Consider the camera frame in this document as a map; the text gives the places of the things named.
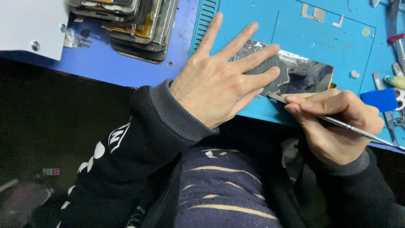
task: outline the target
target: right hand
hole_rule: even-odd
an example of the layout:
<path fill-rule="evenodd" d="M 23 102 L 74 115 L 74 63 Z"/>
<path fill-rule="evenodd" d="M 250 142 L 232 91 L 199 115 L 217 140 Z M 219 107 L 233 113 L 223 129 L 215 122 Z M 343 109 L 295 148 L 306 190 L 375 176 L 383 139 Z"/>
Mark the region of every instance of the right hand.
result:
<path fill-rule="evenodd" d="M 211 129 L 235 117 L 280 73 L 278 67 L 272 67 L 259 75 L 242 74 L 275 55 L 280 50 L 277 44 L 229 62 L 256 32 L 259 26 L 256 22 L 250 23 L 224 49 L 210 56 L 222 19 L 222 13 L 214 16 L 196 53 L 169 88 L 191 115 Z"/>
<path fill-rule="evenodd" d="M 337 114 L 339 120 L 373 135 L 384 126 L 378 109 L 364 104 L 351 91 L 329 89 L 283 97 L 288 102 L 285 109 L 304 129 L 312 153 L 328 165 L 345 165 L 356 160 L 371 140 L 336 125 L 325 128 L 316 116 Z"/>

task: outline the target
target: metal pick tool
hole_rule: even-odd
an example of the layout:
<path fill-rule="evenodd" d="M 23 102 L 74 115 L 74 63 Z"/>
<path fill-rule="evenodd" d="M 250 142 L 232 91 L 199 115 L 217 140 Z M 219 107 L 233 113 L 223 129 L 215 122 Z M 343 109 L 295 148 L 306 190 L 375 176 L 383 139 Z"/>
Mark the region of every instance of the metal pick tool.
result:
<path fill-rule="evenodd" d="M 285 104 L 287 103 L 287 102 L 286 102 L 286 99 L 285 99 L 284 97 L 279 96 L 279 95 L 277 95 L 277 94 L 275 94 L 275 93 L 268 93 L 267 96 L 269 96 L 269 97 L 271 97 L 271 98 L 273 98 L 273 99 L 276 99 L 276 100 L 278 100 L 278 101 L 280 101 L 280 102 L 283 102 L 283 103 L 285 103 Z M 363 130 L 357 128 L 357 127 L 353 127 L 353 126 L 351 126 L 351 125 L 349 125 L 349 124 L 347 124 L 347 123 L 344 123 L 344 122 L 342 122 L 342 121 L 340 121 L 340 120 L 337 120 L 337 119 L 335 119 L 335 118 L 332 118 L 332 117 L 329 117 L 329 116 L 318 116 L 318 117 L 321 118 L 321 119 L 323 119 L 323 120 L 326 120 L 326 121 L 328 121 L 328 122 L 330 122 L 330 123 L 333 123 L 333 124 L 335 124 L 335 125 L 337 125 L 337 126 L 340 126 L 340 127 L 346 128 L 346 129 L 349 129 L 349 130 L 351 130 L 351 131 L 354 131 L 354 132 L 356 132 L 356 133 L 358 133 L 358 134 L 360 134 L 360 135 L 362 135 L 362 136 L 364 136 L 364 137 L 367 137 L 367 138 L 369 138 L 369 139 L 371 139 L 371 140 L 376 140 L 376 141 L 379 141 L 379 142 L 381 142 L 381 143 L 383 143 L 383 144 L 386 144 L 386 145 L 389 145 L 389 146 L 392 146 L 392 147 L 395 147 L 395 148 L 399 148 L 399 149 L 405 151 L 405 148 L 404 148 L 404 147 L 395 146 L 395 145 L 392 144 L 392 143 L 389 143 L 389 142 L 387 142 L 387 141 L 385 141 L 385 140 L 382 140 L 382 139 L 380 139 L 380 138 L 377 138 L 377 137 L 376 137 L 375 135 L 373 135 L 373 134 L 370 134 L 370 133 L 368 133 L 368 132 L 365 132 L 365 131 L 363 131 Z"/>

